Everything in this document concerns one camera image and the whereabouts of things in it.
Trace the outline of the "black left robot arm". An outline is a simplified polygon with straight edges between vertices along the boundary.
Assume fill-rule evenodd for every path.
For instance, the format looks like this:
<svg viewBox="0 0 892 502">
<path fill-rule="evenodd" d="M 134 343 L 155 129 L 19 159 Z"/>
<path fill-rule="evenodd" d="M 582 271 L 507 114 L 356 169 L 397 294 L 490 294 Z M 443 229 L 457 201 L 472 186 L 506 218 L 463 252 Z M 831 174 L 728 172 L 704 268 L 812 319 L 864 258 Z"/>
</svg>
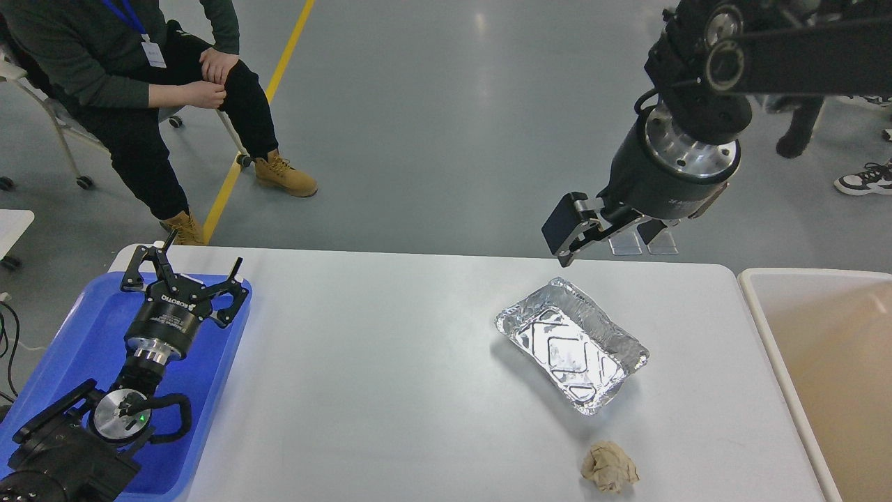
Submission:
<svg viewBox="0 0 892 502">
<path fill-rule="evenodd" d="M 77 299 L 2 422 L 3 501 L 172 501 L 194 476 L 249 310 L 242 259 L 190 277 L 174 238 Z"/>
</svg>

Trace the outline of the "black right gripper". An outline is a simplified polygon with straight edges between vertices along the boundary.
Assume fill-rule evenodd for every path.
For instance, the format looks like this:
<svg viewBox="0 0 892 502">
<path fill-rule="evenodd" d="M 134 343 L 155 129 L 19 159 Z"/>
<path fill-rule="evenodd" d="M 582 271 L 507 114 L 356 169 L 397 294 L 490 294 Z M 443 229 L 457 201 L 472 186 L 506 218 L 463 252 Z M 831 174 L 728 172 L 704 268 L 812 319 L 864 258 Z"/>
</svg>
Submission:
<svg viewBox="0 0 892 502">
<path fill-rule="evenodd" d="M 649 106 L 622 141 L 599 197 L 569 192 L 558 201 L 541 227 L 549 252 L 567 268 L 586 248 L 628 229 L 650 245 L 668 229 L 663 220 L 688 218 L 716 197 L 740 157 L 739 140 L 697 141 L 665 105 Z"/>
</svg>

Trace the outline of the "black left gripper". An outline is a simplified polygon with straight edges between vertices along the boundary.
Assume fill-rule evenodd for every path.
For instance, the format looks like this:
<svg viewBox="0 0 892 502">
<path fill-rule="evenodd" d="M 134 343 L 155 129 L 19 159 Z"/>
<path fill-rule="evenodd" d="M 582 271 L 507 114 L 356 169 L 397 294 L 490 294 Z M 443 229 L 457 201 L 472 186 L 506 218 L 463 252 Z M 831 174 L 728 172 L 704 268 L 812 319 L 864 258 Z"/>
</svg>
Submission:
<svg viewBox="0 0 892 502">
<path fill-rule="evenodd" d="M 181 361 L 187 358 L 204 320 L 210 318 L 219 328 L 229 327 L 248 298 L 249 290 L 243 286 L 243 279 L 238 274 L 242 257 L 236 258 L 222 282 L 209 288 L 181 288 L 168 258 L 169 248 L 176 237 L 178 231 L 172 229 L 162 244 L 140 245 L 125 267 L 121 291 L 144 291 L 144 302 L 125 332 L 125 349 L 131 356 L 154 362 Z M 140 273 L 143 263 L 151 263 L 156 279 L 164 284 L 147 286 Z M 220 296 L 230 296 L 231 303 L 213 309 L 213 299 Z"/>
</svg>

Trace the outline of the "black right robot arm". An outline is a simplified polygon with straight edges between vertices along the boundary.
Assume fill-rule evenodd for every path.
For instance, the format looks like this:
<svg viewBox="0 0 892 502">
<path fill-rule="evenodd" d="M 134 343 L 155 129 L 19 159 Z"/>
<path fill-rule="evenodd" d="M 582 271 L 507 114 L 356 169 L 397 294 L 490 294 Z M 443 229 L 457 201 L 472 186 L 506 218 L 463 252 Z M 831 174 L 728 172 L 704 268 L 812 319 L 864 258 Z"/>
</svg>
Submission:
<svg viewBox="0 0 892 502">
<path fill-rule="evenodd" d="M 647 55 L 651 89 L 595 197 L 569 192 L 542 226 L 561 267 L 596 242 L 674 254 L 670 228 L 702 216 L 742 159 L 749 96 L 791 111 L 777 151 L 797 157 L 826 96 L 890 96 L 889 1 L 682 1 Z"/>
</svg>

